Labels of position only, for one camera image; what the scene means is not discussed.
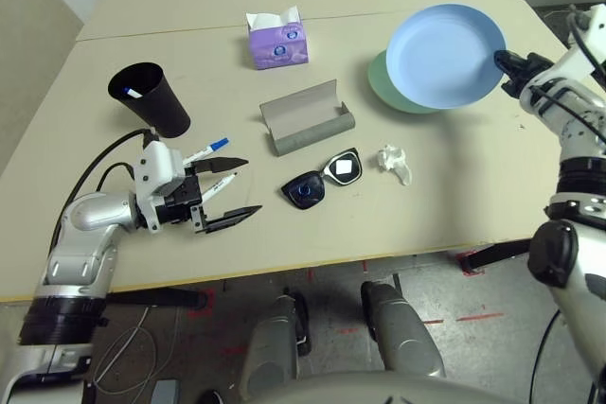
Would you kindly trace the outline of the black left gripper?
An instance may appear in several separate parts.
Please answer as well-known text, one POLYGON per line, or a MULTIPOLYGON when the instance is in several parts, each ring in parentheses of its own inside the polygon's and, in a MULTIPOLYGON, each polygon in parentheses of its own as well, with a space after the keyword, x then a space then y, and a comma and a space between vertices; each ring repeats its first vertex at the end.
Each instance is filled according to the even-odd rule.
MULTIPOLYGON (((248 161, 234 157, 214 157, 196 160, 191 163, 196 174, 203 172, 220 173, 242 167, 248 161)), ((161 199, 155 206, 157 221, 154 223, 154 232, 162 230, 164 224, 178 224, 190 221, 195 233, 206 234, 218 232, 233 227, 243 220, 256 214, 261 205, 245 206, 225 212, 214 220, 203 221, 202 192, 196 175, 186 176, 168 196, 161 199)))

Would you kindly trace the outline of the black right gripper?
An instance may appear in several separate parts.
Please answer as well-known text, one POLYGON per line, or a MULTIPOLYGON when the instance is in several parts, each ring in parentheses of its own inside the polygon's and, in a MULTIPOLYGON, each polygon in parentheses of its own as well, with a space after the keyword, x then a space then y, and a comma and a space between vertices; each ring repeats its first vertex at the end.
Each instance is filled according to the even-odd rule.
POLYGON ((534 77, 554 65, 553 61, 534 52, 523 58, 508 50, 498 50, 493 53, 493 60, 508 77, 508 80, 501 84, 501 88, 510 97, 519 97, 534 77))

